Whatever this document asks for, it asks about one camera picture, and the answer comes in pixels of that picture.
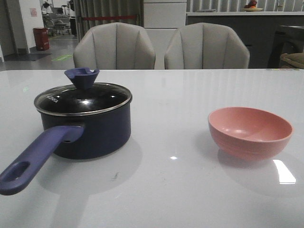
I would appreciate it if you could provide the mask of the glass pot lid blue knob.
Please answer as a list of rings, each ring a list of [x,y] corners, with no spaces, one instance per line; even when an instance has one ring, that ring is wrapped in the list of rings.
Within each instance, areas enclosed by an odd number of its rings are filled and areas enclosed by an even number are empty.
[[[64,72],[72,82],[51,88],[34,100],[36,109],[53,116],[88,116],[102,114],[131,102],[132,93],[124,86],[96,82],[100,70],[87,67]]]

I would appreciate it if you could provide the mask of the pink bowl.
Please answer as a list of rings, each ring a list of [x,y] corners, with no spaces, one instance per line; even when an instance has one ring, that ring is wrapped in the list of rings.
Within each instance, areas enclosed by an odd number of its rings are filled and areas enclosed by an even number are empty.
[[[209,114],[208,123],[216,145],[246,161],[276,156],[287,146],[294,130],[284,118],[249,107],[220,108]]]

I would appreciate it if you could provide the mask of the dark blue saucepan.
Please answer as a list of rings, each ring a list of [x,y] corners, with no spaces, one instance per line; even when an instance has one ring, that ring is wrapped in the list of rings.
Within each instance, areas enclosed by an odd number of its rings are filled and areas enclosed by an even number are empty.
[[[73,160],[98,158],[117,151],[131,135],[130,98],[112,110],[81,117],[42,114],[49,128],[40,134],[0,175],[0,193],[24,190],[51,154]]]

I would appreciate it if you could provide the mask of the left beige upholstered chair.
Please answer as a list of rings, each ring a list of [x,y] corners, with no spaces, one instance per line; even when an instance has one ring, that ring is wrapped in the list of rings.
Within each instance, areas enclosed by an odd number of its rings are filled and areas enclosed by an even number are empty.
[[[115,22],[89,29],[73,60],[76,68],[146,70],[155,68],[156,54],[145,28]]]

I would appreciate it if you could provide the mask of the beige upholstered chair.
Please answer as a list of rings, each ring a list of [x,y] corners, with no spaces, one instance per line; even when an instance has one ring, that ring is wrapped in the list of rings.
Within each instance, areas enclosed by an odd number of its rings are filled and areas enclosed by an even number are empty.
[[[145,28],[115,22],[89,29],[73,60],[76,68],[146,70],[155,68],[156,54]]]
[[[230,27],[195,23],[178,28],[164,54],[165,69],[247,69],[250,52]]]

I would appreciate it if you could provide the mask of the right beige upholstered chair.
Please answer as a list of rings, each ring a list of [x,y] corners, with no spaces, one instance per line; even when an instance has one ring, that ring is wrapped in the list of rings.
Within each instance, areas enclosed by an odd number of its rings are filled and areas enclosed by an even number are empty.
[[[195,23],[178,28],[164,54],[165,69],[247,69],[250,52],[230,27]]]

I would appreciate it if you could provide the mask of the white cabinet column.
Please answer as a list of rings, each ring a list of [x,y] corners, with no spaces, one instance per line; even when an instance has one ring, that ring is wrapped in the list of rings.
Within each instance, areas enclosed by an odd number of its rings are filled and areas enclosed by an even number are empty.
[[[161,68],[164,53],[174,31],[185,25],[187,2],[185,0],[145,0],[143,25],[156,53],[156,64]]]

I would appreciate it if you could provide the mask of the red barrier belt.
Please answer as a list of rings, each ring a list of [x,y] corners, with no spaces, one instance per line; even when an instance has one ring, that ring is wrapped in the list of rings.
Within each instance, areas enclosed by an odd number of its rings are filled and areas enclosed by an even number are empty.
[[[137,19],[137,15],[126,15],[126,16],[108,16],[108,17],[82,17],[82,20],[93,21],[93,20],[121,20],[121,19]]]

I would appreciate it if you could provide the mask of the grey pleated curtain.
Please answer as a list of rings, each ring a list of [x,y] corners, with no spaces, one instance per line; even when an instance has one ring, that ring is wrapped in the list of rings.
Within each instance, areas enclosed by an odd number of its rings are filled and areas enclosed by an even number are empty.
[[[80,41],[85,33],[92,27],[114,22],[143,25],[142,0],[75,0],[77,39]],[[137,15],[137,19],[121,20],[82,20],[82,17],[108,17]]]

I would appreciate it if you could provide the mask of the red trash bin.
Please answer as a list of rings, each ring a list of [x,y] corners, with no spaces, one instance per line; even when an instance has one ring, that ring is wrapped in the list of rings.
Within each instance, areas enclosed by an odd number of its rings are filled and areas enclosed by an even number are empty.
[[[49,49],[48,29],[33,28],[36,50],[45,51]]]

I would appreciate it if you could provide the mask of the dark grey counter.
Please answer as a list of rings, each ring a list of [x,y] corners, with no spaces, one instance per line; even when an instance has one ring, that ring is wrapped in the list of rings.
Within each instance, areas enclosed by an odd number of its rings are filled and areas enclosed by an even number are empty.
[[[302,12],[188,13],[186,23],[221,24],[235,30],[250,52],[249,68],[278,68],[283,53],[304,50]]]

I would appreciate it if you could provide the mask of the fruit plate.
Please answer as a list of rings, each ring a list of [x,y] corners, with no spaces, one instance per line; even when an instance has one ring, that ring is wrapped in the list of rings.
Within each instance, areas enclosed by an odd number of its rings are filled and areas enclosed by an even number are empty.
[[[262,11],[263,8],[257,7],[257,1],[256,0],[250,0],[247,5],[245,5],[242,9],[245,12],[259,12]]]

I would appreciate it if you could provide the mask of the dark floor mat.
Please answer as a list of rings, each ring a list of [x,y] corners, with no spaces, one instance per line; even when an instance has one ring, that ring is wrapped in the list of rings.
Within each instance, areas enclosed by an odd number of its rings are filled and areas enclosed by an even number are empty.
[[[28,54],[11,54],[4,57],[4,61],[37,61],[41,58],[47,57],[50,54],[38,54],[38,53],[28,53]]]

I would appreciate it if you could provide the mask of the beige cushion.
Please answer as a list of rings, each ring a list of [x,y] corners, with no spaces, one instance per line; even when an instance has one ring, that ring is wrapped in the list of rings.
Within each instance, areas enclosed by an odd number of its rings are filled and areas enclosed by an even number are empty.
[[[304,68],[304,52],[301,53],[284,53],[280,56],[279,66],[281,68]]]

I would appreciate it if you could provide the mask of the pink wall notice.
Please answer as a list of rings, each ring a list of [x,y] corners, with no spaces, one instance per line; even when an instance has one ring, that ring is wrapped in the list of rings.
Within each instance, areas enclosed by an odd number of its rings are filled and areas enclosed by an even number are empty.
[[[38,16],[37,9],[30,8],[30,15],[31,15],[31,17],[37,17]]]

